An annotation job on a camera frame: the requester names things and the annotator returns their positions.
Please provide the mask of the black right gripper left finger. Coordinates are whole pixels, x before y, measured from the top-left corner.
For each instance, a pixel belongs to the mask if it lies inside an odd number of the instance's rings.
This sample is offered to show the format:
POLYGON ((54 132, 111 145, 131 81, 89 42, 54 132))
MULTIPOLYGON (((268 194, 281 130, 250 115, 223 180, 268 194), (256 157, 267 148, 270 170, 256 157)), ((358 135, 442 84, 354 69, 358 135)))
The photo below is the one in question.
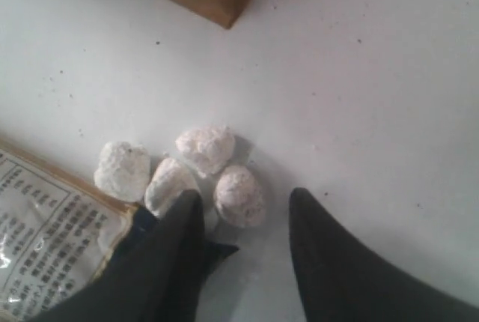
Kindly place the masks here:
POLYGON ((34 320, 194 321, 203 259, 203 205, 188 190, 128 256, 34 320))

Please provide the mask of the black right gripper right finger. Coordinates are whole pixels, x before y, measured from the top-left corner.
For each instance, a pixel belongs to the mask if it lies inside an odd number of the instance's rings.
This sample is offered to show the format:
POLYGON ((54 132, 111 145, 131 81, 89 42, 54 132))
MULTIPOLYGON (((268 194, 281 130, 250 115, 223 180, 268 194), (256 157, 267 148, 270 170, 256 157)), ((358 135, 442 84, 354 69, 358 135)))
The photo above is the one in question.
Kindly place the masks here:
POLYGON ((307 321, 477 321, 478 308, 394 266, 306 189, 289 197, 289 243, 307 321))

